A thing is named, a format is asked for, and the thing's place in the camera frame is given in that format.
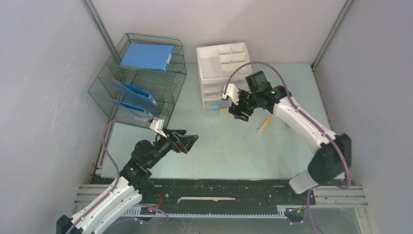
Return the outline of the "pale yellow highlighter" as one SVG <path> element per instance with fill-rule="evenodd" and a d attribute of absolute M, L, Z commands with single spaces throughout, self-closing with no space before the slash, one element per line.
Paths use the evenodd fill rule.
<path fill-rule="evenodd" d="M 266 128 L 268 128 L 269 124 L 272 122 L 272 117 L 267 117 L 262 125 L 257 129 L 257 133 L 263 133 Z"/>

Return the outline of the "white plastic drawer organizer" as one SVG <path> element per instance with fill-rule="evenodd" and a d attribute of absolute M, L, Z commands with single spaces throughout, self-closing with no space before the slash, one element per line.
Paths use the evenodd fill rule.
<path fill-rule="evenodd" d="M 203 108 L 216 111 L 228 108 L 231 101 L 222 100 L 221 94 L 229 76 L 241 65 L 250 62 L 244 42 L 204 46 L 196 48 L 200 89 Z M 219 104 L 219 109 L 210 109 Z"/>

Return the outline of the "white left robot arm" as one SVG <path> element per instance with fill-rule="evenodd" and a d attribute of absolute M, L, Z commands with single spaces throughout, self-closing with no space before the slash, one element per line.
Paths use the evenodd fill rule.
<path fill-rule="evenodd" d="M 163 128 L 153 142 L 136 143 L 131 158 L 115 180 L 89 205 L 71 217 L 63 215 L 56 222 L 58 234 L 102 234 L 127 209 L 154 197 L 154 183 L 150 169 L 170 151 L 187 154 L 198 135 L 188 135 L 186 130 Z"/>

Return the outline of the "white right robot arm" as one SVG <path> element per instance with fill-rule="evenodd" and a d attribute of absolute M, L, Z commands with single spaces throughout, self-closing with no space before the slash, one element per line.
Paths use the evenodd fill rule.
<path fill-rule="evenodd" d="M 229 113 L 235 119 L 248 121 L 255 109 L 265 109 L 293 129 L 314 154 L 307 168 L 289 180 L 289 187 L 283 191 L 286 202 L 295 204 L 309 189 L 330 182 L 340 174 L 349 176 L 352 140 L 347 134 L 338 135 L 325 128 L 296 104 L 287 88 L 273 87 L 262 71 L 245 80 L 247 91 L 229 82 L 224 86 L 222 98 L 232 101 Z"/>

